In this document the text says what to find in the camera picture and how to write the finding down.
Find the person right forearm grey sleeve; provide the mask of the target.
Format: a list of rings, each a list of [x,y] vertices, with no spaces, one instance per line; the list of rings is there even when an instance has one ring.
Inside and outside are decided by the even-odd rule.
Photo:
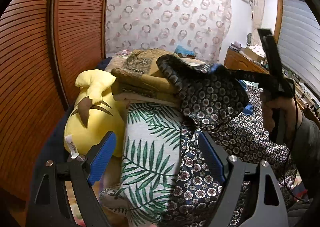
[[[302,117],[292,137],[286,141],[309,197],[319,196],[319,128]]]

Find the person right hand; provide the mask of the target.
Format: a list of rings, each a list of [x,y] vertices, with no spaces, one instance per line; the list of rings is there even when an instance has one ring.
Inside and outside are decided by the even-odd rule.
[[[296,132],[303,120],[303,113],[294,98],[274,98],[271,93],[263,91],[262,101],[263,124],[269,132],[281,134],[283,142],[288,144],[295,138]]]

